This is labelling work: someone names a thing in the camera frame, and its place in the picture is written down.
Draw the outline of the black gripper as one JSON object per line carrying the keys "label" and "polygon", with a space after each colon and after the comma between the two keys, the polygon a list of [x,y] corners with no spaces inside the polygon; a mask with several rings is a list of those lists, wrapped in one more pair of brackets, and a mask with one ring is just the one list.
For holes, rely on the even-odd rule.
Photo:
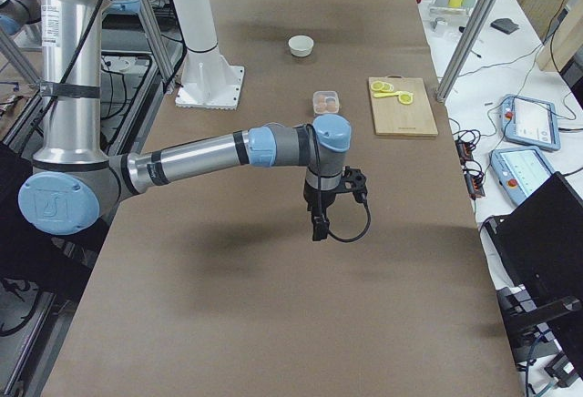
{"label": "black gripper", "polygon": [[311,185],[305,185],[303,188],[303,197],[307,203],[307,209],[312,215],[312,240],[321,241],[328,237],[329,220],[324,216],[326,209],[329,208],[336,199],[338,187],[321,190],[313,188]]}

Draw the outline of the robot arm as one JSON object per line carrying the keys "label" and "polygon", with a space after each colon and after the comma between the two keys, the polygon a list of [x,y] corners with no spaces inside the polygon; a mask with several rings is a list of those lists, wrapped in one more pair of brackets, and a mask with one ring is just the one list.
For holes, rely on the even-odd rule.
{"label": "robot arm", "polygon": [[326,210],[337,195],[353,191],[360,173],[345,165],[350,123],[336,114],[310,124],[261,127],[145,152],[139,121],[129,142],[107,153],[101,147],[102,19],[123,0],[40,0],[43,107],[37,124],[42,147],[17,203],[24,218],[46,233],[78,233],[122,201],[184,178],[243,165],[299,166],[306,170],[303,196],[312,237],[331,236]]}
{"label": "robot arm", "polygon": [[1,0],[1,28],[9,36],[41,21],[38,0]]}

